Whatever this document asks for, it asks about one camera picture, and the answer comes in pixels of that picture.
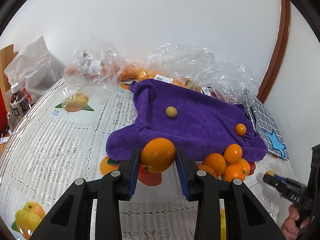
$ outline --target white wall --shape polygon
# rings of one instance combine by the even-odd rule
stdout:
[[[320,43],[291,5],[287,50],[265,102],[286,143],[298,179],[307,183],[311,147],[320,144]]]
[[[260,83],[276,42],[280,0],[28,0],[0,37],[20,50],[44,35],[64,64],[89,33],[130,60],[167,42],[211,42],[220,60],[251,65]]]

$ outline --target finger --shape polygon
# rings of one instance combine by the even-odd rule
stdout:
[[[285,227],[286,227],[286,229],[288,230],[289,233],[291,233],[293,235],[298,235],[299,228],[297,228],[296,222],[293,219],[287,218],[284,221],[284,225],[285,225]]]
[[[288,232],[288,230],[284,227],[281,228],[281,232],[284,235],[286,240],[296,240],[298,236],[295,236],[293,234],[291,234],[290,232]]]
[[[306,218],[300,225],[300,228],[305,228],[309,224],[310,218]]]
[[[289,206],[289,217],[295,221],[299,220],[299,212],[294,206],[294,204]]]

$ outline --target towel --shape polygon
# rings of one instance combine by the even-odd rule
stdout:
[[[267,147],[244,114],[242,105],[231,105],[213,97],[154,79],[133,82],[133,101],[137,109],[134,124],[110,134],[106,152],[116,161],[127,160],[134,147],[143,147],[152,139],[164,137],[182,147],[193,161],[203,161],[210,153],[221,153],[230,144],[242,147],[249,162],[262,160]],[[173,106],[175,119],[165,110]],[[246,134],[235,132],[237,124],[246,126]]]

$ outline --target white bottle cap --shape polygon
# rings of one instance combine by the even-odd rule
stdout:
[[[18,92],[19,90],[20,90],[19,83],[14,83],[14,84],[11,86],[11,93],[15,94],[15,93]]]

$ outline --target blue star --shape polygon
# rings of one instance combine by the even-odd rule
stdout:
[[[266,132],[268,138],[271,141],[273,150],[278,150],[281,153],[281,158],[284,158],[286,155],[284,152],[284,149],[286,148],[286,146],[282,142],[279,141],[275,131],[272,130],[272,133],[270,133],[269,131],[267,131],[265,129],[264,129],[264,131]]]

